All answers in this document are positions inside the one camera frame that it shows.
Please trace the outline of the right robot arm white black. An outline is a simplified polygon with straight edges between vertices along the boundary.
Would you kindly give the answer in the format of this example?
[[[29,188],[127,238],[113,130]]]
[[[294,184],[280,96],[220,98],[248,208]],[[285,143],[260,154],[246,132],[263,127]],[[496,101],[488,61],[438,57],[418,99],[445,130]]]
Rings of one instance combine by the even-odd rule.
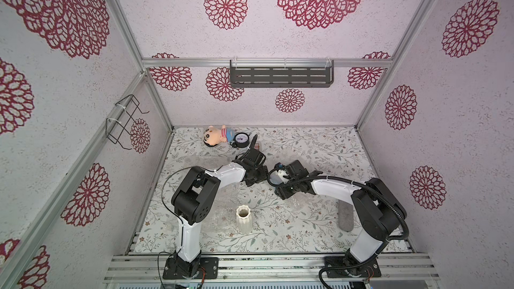
[[[308,193],[332,197],[354,207],[362,230],[348,250],[351,266],[375,259],[391,241],[409,238],[407,213],[381,179],[352,181],[321,171],[309,172],[294,161],[289,165],[276,164],[267,181],[281,199]]]

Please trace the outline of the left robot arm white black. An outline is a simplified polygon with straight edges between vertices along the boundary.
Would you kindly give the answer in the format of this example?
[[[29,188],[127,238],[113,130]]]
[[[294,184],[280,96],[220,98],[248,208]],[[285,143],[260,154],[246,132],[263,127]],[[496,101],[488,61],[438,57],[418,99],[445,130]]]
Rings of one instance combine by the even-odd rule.
[[[216,195],[234,183],[245,182],[252,186],[266,179],[266,156],[251,148],[243,155],[218,169],[193,166],[171,198],[173,213],[182,227],[176,245],[178,257],[192,263],[200,257],[202,222],[208,216]]]

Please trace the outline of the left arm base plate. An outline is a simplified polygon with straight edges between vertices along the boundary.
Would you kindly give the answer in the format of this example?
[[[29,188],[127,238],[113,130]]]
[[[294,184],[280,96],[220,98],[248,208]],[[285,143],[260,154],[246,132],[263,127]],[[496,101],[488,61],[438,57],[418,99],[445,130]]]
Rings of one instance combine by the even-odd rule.
[[[211,280],[218,277],[219,258],[202,257],[195,258],[192,262],[186,262],[177,254],[173,254],[166,260],[163,272],[164,280]]]

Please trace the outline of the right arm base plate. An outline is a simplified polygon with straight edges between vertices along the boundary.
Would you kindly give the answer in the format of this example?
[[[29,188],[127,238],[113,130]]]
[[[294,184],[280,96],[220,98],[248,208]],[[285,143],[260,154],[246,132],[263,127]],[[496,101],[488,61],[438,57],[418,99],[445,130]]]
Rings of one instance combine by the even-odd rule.
[[[324,258],[329,278],[380,278],[381,270],[376,257],[364,262],[346,256],[326,256]]]

